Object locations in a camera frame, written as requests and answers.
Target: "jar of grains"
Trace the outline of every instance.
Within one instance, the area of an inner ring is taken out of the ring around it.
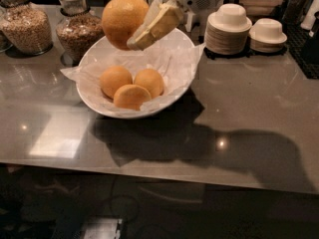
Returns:
[[[101,18],[90,13],[86,0],[59,0],[64,16],[56,27],[59,41],[75,64],[104,36]]]
[[[47,14],[31,7],[29,0],[0,0],[5,8],[0,29],[22,53],[39,55],[53,47]]]
[[[9,42],[8,38],[3,34],[1,30],[1,22],[4,17],[4,11],[0,9],[0,52],[8,50],[12,44]]]

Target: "gray countertop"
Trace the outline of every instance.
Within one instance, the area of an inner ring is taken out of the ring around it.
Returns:
[[[54,29],[59,6],[44,6]],[[202,56],[189,91],[146,119],[90,110],[60,69],[0,54],[0,162],[293,192],[319,190],[319,82],[289,53]]]

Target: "orange fruit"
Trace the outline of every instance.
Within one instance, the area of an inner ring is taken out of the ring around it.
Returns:
[[[111,99],[121,86],[131,84],[132,81],[130,71],[123,66],[111,66],[100,75],[102,92]]]
[[[134,78],[134,84],[146,88],[152,98],[156,98],[163,93],[164,83],[161,74],[152,68],[138,71]]]
[[[117,108],[125,108],[139,111],[142,103],[152,99],[149,91],[138,85],[121,86],[114,95],[114,105]]]
[[[143,23],[148,10],[145,0],[111,0],[102,14],[102,27],[109,42],[120,50],[129,50],[127,41]]]

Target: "stack of white bowls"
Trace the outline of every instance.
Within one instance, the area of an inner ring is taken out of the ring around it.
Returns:
[[[206,48],[216,54],[235,55],[245,48],[252,23],[245,9],[237,4],[224,4],[210,14],[205,31]]]
[[[249,31],[249,47],[262,53],[275,53],[284,47],[287,36],[279,21],[263,18],[256,21]]]

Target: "dark floor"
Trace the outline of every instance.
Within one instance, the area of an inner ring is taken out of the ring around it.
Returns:
[[[92,217],[123,220],[122,239],[318,238],[318,201],[315,195],[36,167],[9,173],[2,166],[0,239],[84,238],[83,225]]]

